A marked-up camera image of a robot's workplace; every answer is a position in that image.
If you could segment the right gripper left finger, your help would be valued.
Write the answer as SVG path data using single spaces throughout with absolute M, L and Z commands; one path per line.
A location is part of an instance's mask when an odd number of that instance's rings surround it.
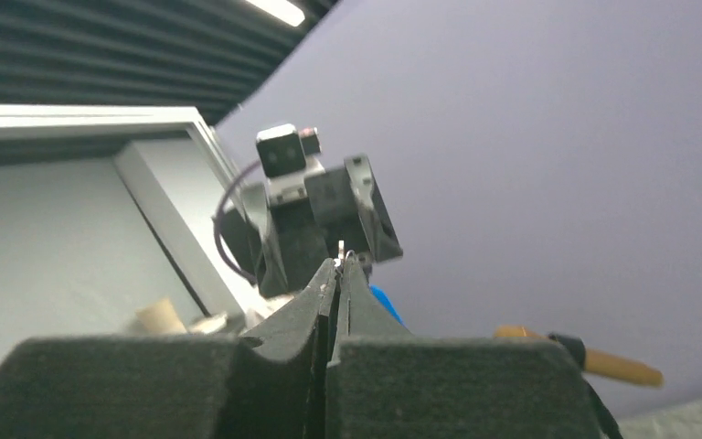
M 240 336 L 31 338 L 0 365 L 0 438 L 327 438 L 338 272 Z

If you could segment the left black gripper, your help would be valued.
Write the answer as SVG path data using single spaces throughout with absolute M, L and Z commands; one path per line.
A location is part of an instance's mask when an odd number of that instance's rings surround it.
M 356 155 L 337 167 L 305 179 L 306 196 L 274 203 L 265 195 L 265 222 L 254 223 L 252 212 L 226 209 L 242 179 L 256 168 L 248 166 L 225 189 L 218 203 L 218 254 L 244 280 L 259 288 L 265 298 L 304 289 L 320 263 L 337 249 L 332 234 L 315 218 L 315 209 L 328 204 L 317 198 L 321 183 L 350 183 L 361 241 L 350 244 L 369 263 L 388 262 L 403 256 L 386 204 L 367 155 Z

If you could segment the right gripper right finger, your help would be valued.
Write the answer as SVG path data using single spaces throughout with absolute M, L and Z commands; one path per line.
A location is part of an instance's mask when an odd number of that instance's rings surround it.
M 563 347 L 521 337 L 419 337 L 370 293 L 357 257 L 339 285 L 327 367 L 330 438 L 598 438 Z

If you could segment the silver key with ring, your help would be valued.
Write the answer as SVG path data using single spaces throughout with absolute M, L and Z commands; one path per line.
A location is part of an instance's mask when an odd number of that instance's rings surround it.
M 337 243 L 337 255 L 334 258 L 335 270 L 338 273 L 342 273 L 346 268 L 348 259 L 355 255 L 356 251 L 353 248 L 348 248 L 345 240 L 339 240 Z

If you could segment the blue key tag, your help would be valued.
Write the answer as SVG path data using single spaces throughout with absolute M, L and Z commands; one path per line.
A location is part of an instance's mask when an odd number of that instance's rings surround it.
M 390 299 L 388 298 L 387 294 L 384 292 L 384 290 L 378 286 L 375 285 L 370 285 L 369 286 L 371 294 L 378 300 L 378 302 L 388 311 L 388 313 L 401 325 L 405 326 L 402 318 L 400 317 L 398 311 L 396 310 L 395 306 L 392 304 Z

